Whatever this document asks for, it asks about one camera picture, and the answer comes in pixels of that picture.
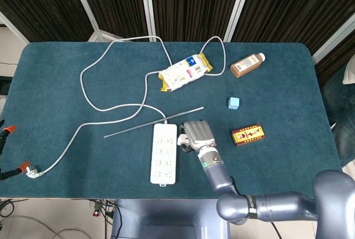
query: metal rod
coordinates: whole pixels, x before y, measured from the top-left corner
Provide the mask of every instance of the metal rod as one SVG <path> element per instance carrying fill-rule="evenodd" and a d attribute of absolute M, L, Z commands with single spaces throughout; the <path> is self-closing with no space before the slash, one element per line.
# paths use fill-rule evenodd
<path fill-rule="evenodd" d="M 199 107 L 199 108 L 196 108 L 196 109 L 193 109 L 193 110 L 184 111 L 182 113 L 174 114 L 172 116 L 165 117 L 165 118 L 162 118 L 162 119 L 159 119 L 159 120 L 156 120 L 156 121 L 151 121 L 151 122 L 146 123 L 146 124 L 137 125 L 137 126 L 134 126 L 134 127 L 119 131 L 117 133 L 106 135 L 106 136 L 104 136 L 104 138 L 109 138 L 110 136 L 119 135 L 119 134 L 122 134 L 122 133 L 125 133 L 125 132 L 128 132 L 128 131 L 132 131 L 132 130 L 135 130 L 135 129 L 138 129 L 138 128 L 142 128 L 142 127 L 145 127 L 145 126 L 148 126 L 148 125 L 151 125 L 151 124 L 157 124 L 157 123 L 159 123 L 161 121 L 169 120 L 169 119 L 172 119 L 172 118 L 175 118 L 175 117 L 179 117 L 179 116 L 182 116 L 182 115 L 185 115 L 185 114 L 188 114 L 188 113 L 193 113 L 195 111 L 203 110 L 203 109 L 204 109 L 204 107 Z"/>

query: tiled floor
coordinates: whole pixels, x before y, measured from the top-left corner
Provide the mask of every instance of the tiled floor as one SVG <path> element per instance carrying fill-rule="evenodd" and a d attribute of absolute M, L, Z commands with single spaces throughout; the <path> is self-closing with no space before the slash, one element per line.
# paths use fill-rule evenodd
<path fill-rule="evenodd" d="M 17 63 L 24 43 L 17 39 L 7 28 L 0 28 L 0 62 Z M 15 65 L 1 65 L 0 75 L 12 76 Z M 345 168 L 347 173 L 355 172 L 351 163 Z M 55 232 L 62 229 L 76 228 L 86 232 L 92 239 L 104 238 L 104 221 L 102 217 L 93 217 L 93 204 L 84 200 L 61 199 L 30 199 L 15 204 L 12 218 L 1 220 L 3 229 L 0 239 L 51 239 L 55 235 L 43 225 L 26 218 L 15 216 L 28 216 L 36 218 L 47 224 Z M 276 223 L 283 239 L 314 239 L 316 223 L 279 222 Z M 235 239 L 278 239 L 270 223 L 257 220 L 248 220 L 244 225 L 231 226 L 232 238 Z M 60 234 L 64 239 L 87 238 L 77 231 L 64 231 Z"/>

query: small blue block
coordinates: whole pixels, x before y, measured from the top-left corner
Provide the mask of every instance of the small blue block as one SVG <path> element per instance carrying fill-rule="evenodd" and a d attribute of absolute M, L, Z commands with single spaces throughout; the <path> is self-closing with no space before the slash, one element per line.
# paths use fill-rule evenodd
<path fill-rule="evenodd" d="M 239 98 L 231 97 L 228 101 L 228 108 L 236 110 L 239 107 Z"/>

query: table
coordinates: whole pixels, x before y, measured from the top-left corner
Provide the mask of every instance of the table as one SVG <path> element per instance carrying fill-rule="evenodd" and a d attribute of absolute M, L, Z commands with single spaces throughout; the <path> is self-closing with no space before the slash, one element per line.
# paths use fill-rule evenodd
<path fill-rule="evenodd" d="M 203 43 L 171 42 L 173 62 L 201 49 Z M 2 170 L 24 160 L 41 170 L 62 153 L 76 128 L 88 121 L 120 119 L 136 107 L 100 113 L 85 101 L 80 72 L 98 59 L 108 43 L 43 42 L 25 47 L 12 81 L 3 118 L 17 130 L 8 137 Z M 322 104 L 308 49 L 299 43 L 226 43 L 227 68 L 220 77 L 202 77 L 174 92 L 160 91 L 149 77 L 146 103 L 167 116 L 204 106 L 203 111 L 171 120 L 207 120 L 227 170 L 243 194 L 299 191 L 312 196 L 312 179 L 322 170 L 340 170 L 340 162 Z M 265 62 L 235 78 L 229 66 L 262 52 Z M 220 43 L 210 43 L 206 57 L 222 69 Z M 108 108 L 140 103 L 144 75 L 169 63 L 160 43 L 115 43 L 105 58 L 84 74 L 92 102 Z M 231 96 L 237 110 L 227 108 Z M 103 139 L 103 135 L 159 119 L 143 109 L 134 119 L 83 128 L 63 160 L 38 179 L 16 176 L 1 182 L 1 197 L 117 199 L 215 199 L 196 153 L 177 152 L 176 184 L 150 183 L 153 127 Z M 230 131 L 260 123 L 265 139 L 236 147 Z"/>

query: power strip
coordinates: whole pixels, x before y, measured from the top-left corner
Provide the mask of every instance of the power strip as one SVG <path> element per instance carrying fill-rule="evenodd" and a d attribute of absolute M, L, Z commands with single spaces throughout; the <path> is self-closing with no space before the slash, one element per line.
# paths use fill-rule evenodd
<path fill-rule="evenodd" d="M 173 185 L 176 178 L 175 124 L 155 124 L 151 153 L 150 182 L 160 186 Z"/>

